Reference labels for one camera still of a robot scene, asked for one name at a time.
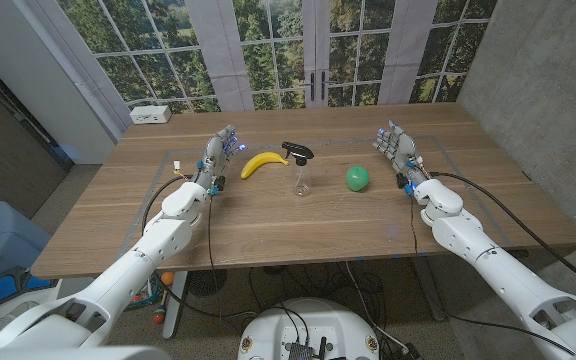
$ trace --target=blue object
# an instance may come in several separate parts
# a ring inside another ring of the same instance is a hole
[[[12,275],[6,275],[0,278],[0,301],[17,293],[15,278]]]
[[[41,280],[32,275],[30,276],[28,282],[26,283],[26,289],[36,289],[48,286],[50,286],[50,280]]]
[[[49,240],[48,233],[0,202],[0,274],[15,266],[31,267]]]

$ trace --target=spray bottle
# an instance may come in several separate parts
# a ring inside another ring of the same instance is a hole
[[[286,159],[292,155],[295,158],[295,162],[297,164],[293,170],[295,194],[299,196],[306,196],[310,194],[310,169],[306,165],[308,164],[308,159],[312,159],[315,157],[315,155],[307,147],[293,144],[287,141],[284,141],[281,144],[281,147],[288,151],[286,154]]]

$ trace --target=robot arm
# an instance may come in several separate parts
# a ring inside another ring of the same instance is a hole
[[[373,146],[393,162],[399,187],[426,205],[421,217],[435,240],[472,265],[527,330],[576,354],[576,296],[551,287],[490,239],[461,197],[430,179],[412,139],[392,122],[390,127],[379,130]],[[576,358],[542,339],[533,341],[547,359]]]
[[[105,343],[110,329],[153,271],[181,251],[201,221],[197,204],[223,188],[223,172],[235,153],[228,126],[206,146],[192,180],[166,197],[144,235],[87,288],[36,306],[0,331],[0,348],[77,348]]]

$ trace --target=yellow banana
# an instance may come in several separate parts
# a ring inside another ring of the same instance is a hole
[[[245,179],[250,176],[258,167],[269,162],[280,162],[288,166],[288,161],[284,160],[281,155],[273,152],[261,153],[248,161],[244,169],[241,170],[241,178]]]

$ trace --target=small white device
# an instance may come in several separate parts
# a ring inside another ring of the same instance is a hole
[[[130,112],[135,124],[164,124],[170,119],[170,108],[165,106],[136,106]]]

